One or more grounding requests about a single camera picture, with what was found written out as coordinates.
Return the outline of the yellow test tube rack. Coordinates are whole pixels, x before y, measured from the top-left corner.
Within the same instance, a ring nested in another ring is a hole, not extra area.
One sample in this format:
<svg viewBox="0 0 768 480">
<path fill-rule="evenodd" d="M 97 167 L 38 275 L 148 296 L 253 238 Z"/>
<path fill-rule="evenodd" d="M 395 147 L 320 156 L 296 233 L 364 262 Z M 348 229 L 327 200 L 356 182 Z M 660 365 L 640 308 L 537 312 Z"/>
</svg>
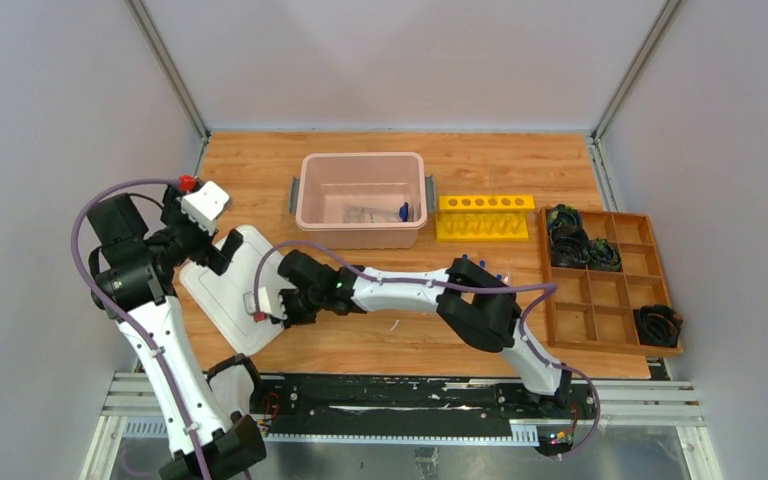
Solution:
<svg viewBox="0 0 768 480">
<path fill-rule="evenodd" d="M 435 214 L 438 242 L 524 242 L 532 195 L 441 195 Z"/>
</svg>

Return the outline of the wooden compartment tray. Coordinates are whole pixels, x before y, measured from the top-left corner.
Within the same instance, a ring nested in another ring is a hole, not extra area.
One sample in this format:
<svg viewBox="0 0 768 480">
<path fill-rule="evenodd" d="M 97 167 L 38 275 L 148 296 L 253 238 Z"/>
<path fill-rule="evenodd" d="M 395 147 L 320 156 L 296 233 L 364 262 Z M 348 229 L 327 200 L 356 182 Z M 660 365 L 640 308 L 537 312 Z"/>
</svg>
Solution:
<svg viewBox="0 0 768 480">
<path fill-rule="evenodd" d="M 547 212 L 537 215 L 543 279 L 557 287 L 546 302 L 547 342 L 555 348 L 669 358 L 676 348 L 639 343 L 633 311 L 646 305 L 674 309 L 648 216 L 577 209 L 590 238 L 606 238 L 622 258 L 620 272 L 553 267 L 549 259 Z"/>
</svg>

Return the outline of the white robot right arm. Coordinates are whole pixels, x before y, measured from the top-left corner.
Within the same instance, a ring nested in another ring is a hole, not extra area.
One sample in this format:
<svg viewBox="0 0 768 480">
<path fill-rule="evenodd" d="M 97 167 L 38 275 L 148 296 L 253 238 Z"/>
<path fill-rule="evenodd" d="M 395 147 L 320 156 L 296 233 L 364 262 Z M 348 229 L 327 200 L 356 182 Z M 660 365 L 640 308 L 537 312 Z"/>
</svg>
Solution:
<svg viewBox="0 0 768 480">
<path fill-rule="evenodd" d="M 285 328 L 312 324 L 322 311 L 435 314 L 466 345 L 501 355 L 522 380 L 540 415 L 556 417 L 571 403 L 570 372 L 533 337 L 527 324 L 529 314 L 554 293 L 553 284 L 527 286 L 527 291 L 540 295 L 521 307 L 518 288 L 466 258 L 454 259 L 447 268 L 410 273 L 350 264 L 334 269 L 293 250 L 279 263 L 277 273 L 290 285 L 278 291 L 278 309 L 267 316 L 274 324 Z"/>
</svg>

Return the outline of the white bin lid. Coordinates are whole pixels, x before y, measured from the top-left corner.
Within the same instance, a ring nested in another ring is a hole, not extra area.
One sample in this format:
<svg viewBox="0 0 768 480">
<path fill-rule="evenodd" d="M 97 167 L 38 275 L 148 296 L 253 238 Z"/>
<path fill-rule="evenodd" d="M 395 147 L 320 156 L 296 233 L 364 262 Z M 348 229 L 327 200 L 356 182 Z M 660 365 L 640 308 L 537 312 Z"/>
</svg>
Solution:
<svg viewBox="0 0 768 480">
<path fill-rule="evenodd" d="M 225 274 L 217 276 L 206 267 L 189 263 L 179 271 L 179 278 L 234 351 L 252 356 L 277 338 L 284 327 L 282 323 L 254 322 L 245 311 L 243 294 L 258 287 L 282 290 L 293 285 L 277 272 L 283 259 L 279 253 L 268 257 L 255 283 L 257 266 L 272 244 L 252 225 L 241 225 L 236 231 L 243 234 L 244 243 Z"/>
</svg>

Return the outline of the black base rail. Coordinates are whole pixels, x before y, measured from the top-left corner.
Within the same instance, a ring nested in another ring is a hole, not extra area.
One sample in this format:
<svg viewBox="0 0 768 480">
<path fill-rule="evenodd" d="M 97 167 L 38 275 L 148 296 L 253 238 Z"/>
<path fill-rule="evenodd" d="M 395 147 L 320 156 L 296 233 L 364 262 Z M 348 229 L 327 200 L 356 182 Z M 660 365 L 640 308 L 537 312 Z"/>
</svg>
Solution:
<svg viewBox="0 0 768 480">
<path fill-rule="evenodd" d="M 269 440 L 568 446 L 597 419 L 592 388 L 559 397 L 513 378 L 265 374 L 250 411 Z"/>
</svg>

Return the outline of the syringe with blue base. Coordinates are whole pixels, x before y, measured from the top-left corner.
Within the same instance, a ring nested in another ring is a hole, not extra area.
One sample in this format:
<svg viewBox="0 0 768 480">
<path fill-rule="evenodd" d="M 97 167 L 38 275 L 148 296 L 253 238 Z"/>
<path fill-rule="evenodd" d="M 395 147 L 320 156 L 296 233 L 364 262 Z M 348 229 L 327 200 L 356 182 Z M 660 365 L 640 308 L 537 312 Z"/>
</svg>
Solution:
<svg viewBox="0 0 768 480">
<path fill-rule="evenodd" d="M 377 208 L 347 205 L 343 209 L 344 223 L 406 223 L 411 219 L 410 205 L 404 202 L 397 208 Z"/>
</svg>

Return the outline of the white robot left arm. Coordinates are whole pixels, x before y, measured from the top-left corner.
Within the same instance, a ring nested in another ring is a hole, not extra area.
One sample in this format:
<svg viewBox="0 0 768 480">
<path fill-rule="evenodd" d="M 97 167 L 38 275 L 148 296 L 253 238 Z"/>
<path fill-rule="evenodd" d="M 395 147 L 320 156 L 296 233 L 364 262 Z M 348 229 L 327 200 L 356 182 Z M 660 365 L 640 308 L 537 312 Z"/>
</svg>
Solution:
<svg viewBox="0 0 768 480">
<path fill-rule="evenodd" d="M 101 192 L 80 211 L 71 254 L 94 303 L 114 321 L 143 366 L 166 422 L 170 461 L 162 479 L 231 479 L 267 456 L 250 413 L 266 400 L 252 360 L 229 357 L 209 370 L 197 362 L 174 288 L 188 261 L 223 275 L 244 237 L 222 247 L 217 223 L 231 204 L 212 181 L 184 176 L 165 186 L 162 229 L 150 232 L 127 181 Z"/>
</svg>

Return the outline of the pink plastic bin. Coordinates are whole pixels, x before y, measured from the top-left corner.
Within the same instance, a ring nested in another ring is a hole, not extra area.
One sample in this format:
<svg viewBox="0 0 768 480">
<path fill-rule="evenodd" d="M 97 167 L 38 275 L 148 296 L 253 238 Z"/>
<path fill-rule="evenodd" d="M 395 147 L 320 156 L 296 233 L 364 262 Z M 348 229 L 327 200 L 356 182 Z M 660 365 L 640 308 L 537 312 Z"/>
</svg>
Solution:
<svg viewBox="0 0 768 480">
<path fill-rule="evenodd" d="M 298 228 L 332 249 L 407 249 L 428 221 L 424 159 L 414 152 L 314 153 L 301 164 Z M 406 223 L 344 223 L 347 205 L 397 208 Z"/>
</svg>

